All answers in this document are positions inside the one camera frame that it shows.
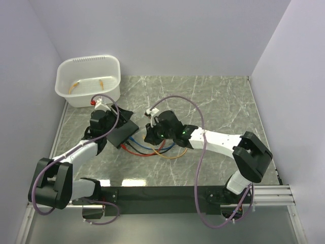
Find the black network switch box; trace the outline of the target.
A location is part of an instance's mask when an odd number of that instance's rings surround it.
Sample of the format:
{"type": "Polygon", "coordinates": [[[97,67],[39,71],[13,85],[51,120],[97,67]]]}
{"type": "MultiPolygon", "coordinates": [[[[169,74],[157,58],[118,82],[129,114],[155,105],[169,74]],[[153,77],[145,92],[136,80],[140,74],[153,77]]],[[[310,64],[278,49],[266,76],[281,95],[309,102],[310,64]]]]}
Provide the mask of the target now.
{"type": "Polygon", "coordinates": [[[115,128],[109,135],[107,140],[116,148],[120,146],[139,130],[139,127],[131,120],[126,122],[119,128],[115,128]]]}

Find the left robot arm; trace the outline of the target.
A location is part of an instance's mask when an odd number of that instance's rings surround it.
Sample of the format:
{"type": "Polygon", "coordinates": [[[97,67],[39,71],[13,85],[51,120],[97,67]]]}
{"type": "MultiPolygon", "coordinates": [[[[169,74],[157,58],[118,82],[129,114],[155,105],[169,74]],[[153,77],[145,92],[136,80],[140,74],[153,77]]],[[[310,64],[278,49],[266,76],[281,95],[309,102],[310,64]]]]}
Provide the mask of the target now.
{"type": "Polygon", "coordinates": [[[100,181],[87,177],[74,180],[73,173],[98,156],[108,142],[120,148],[139,129],[131,120],[132,115],[132,111],[115,105],[93,111],[89,126],[76,146],[57,157],[41,158],[37,162],[28,192],[29,202],[51,209],[64,209],[70,201],[81,198],[90,204],[99,203],[100,181]]]}

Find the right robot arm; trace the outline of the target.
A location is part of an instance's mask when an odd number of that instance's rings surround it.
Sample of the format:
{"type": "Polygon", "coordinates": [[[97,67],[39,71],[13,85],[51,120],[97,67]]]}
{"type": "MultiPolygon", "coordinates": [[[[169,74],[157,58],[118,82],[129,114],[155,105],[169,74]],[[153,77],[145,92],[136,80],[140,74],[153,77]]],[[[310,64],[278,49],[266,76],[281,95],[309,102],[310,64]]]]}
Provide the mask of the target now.
{"type": "Polygon", "coordinates": [[[234,159],[238,170],[223,190],[224,199],[229,203],[240,199],[249,184],[261,182],[273,160],[271,151],[252,132],[231,135],[184,125],[172,110],[159,113],[156,108],[147,109],[145,115],[150,119],[146,125],[146,143],[159,145],[163,140],[172,140],[179,147],[205,148],[234,159]]]}

